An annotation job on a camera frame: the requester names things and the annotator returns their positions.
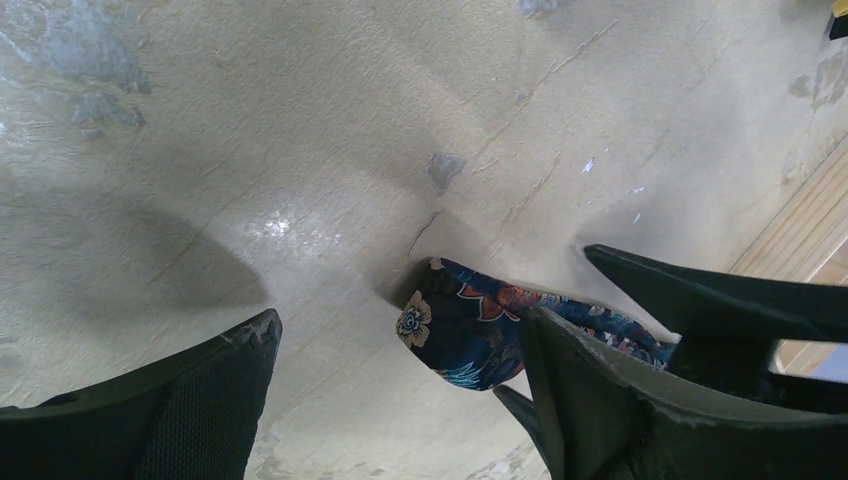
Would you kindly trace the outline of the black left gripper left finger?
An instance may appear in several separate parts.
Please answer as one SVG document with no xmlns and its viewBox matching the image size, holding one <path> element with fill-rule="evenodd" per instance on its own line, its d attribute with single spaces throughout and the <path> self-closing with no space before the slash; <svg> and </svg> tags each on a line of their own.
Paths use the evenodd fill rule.
<svg viewBox="0 0 848 480">
<path fill-rule="evenodd" d="M 281 336 L 267 309 L 118 377 L 2 408 L 2 478 L 243 478 Z"/>
</svg>

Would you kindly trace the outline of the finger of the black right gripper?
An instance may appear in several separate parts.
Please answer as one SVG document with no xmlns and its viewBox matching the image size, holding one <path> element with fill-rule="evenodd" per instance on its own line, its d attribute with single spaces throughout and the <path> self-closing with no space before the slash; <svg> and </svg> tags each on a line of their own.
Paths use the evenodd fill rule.
<svg viewBox="0 0 848 480">
<path fill-rule="evenodd" d="M 549 464 L 542 428 L 533 401 L 506 385 L 496 387 L 493 393 L 526 430 L 543 462 Z"/>
<path fill-rule="evenodd" d="M 681 339 L 670 373 L 741 398 L 844 398 L 842 382 L 770 369 L 782 340 L 847 341 L 847 290 L 675 266 L 602 244 L 589 262 Z"/>
</svg>

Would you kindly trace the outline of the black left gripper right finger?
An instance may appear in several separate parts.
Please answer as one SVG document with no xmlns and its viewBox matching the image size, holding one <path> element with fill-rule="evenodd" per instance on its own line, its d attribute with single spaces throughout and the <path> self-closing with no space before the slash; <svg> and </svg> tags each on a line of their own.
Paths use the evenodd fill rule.
<svg viewBox="0 0 848 480">
<path fill-rule="evenodd" d="M 843 479 L 847 417 L 728 395 L 586 335 L 546 309 L 521 346 L 555 479 Z"/>
</svg>

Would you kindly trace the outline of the navy floral patterned tie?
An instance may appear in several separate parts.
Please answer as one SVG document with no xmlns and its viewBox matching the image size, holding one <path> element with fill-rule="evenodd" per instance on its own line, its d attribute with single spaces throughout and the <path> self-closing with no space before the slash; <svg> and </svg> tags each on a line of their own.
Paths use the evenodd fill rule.
<svg viewBox="0 0 848 480">
<path fill-rule="evenodd" d="M 657 367 L 665 367 L 676 348 L 636 319 L 593 300 L 514 285 L 439 257 L 428 261 L 395 332 L 446 382 L 485 391 L 523 370 L 520 318 L 534 307 L 549 309 L 605 345 Z"/>
</svg>

